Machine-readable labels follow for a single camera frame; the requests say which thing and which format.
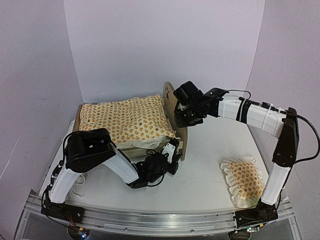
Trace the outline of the duck print ruffled cushion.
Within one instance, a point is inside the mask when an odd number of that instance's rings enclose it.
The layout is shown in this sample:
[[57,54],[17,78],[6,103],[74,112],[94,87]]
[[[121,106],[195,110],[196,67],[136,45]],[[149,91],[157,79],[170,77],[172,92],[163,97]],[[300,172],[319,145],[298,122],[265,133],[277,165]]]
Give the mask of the duck print ruffled cushion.
[[105,128],[120,148],[156,149],[176,137],[169,125],[159,95],[133,97],[116,102],[86,103],[79,115],[79,130]]

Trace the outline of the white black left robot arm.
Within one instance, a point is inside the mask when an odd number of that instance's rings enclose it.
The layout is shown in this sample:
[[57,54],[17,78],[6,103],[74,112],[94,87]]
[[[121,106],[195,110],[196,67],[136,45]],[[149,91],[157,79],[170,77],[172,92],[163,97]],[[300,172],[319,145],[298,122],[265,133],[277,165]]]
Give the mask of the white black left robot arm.
[[166,173],[175,175],[182,155],[179,140],[172,138],[161,151],[148,149],[143,161],[133,163],[112,141],[107,129],[74,131],[62,143],[62,160],[51,173],[41,197],[41,213],[47,217],[80,223],[84,208],[66,204],[76,180],[101,165],[118,175],[131,189],[156,187]]

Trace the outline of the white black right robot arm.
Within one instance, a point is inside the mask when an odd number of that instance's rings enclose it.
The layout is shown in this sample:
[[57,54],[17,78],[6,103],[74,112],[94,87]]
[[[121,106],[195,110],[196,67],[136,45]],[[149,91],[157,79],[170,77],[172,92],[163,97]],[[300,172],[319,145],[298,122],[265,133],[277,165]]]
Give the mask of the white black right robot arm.
[[188,81],[173,92],[177,99],[174,119],[178,128],[192,127],[203,123],[207,116],[235,120],[257,128],[277,139],[273,152],[272,168],[262,196],[252,209],[238,210],[235,219],[238,226],[249,226],[274,221],[278,218],[278,206],[281,194],[290,176],[293,166],[299,162],[314,160],[318,151],[311,157],[297,159],[299,146],[299,125],[307,123],[320,138],[316,128],[297,111],[276,108],[271,103],[256,102],[235,94],[234,90],[212,88],[203,93]]

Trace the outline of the wooden pet bed frame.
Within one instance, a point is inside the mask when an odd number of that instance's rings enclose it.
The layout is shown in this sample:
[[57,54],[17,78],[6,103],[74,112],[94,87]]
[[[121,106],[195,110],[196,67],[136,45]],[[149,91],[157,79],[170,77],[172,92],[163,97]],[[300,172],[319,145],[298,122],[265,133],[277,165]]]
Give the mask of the wooden pet bed frame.
[[[162,101],[162,110],[166,122],[172,128],[175,133],[175,138],[179,140],[179,146],[177,149],[178,154],[182,154],[181,161],[185,160],[186,151],[187,151],[187,142],[188,142],[188,130],[186,127],[178,127],[176,123],[174,110],[177,106],[177,98],[174,96],[173,92],[175,91],[173,85],[170,82],[165,82],[163,86],[163,97]],[[80,104],[75,115],[75,119],[70,123],[69,130],[71,132],[79,131],[81,125],[81,110],[84,104]],[[159,145],[155,148],[148,147],[148,149],[155,149],[157,151],[161,150],[170,139],[161,140]],[[142,148],[140,146],[117,146],[130,158],[140,157],[146,155],[147,148]]]

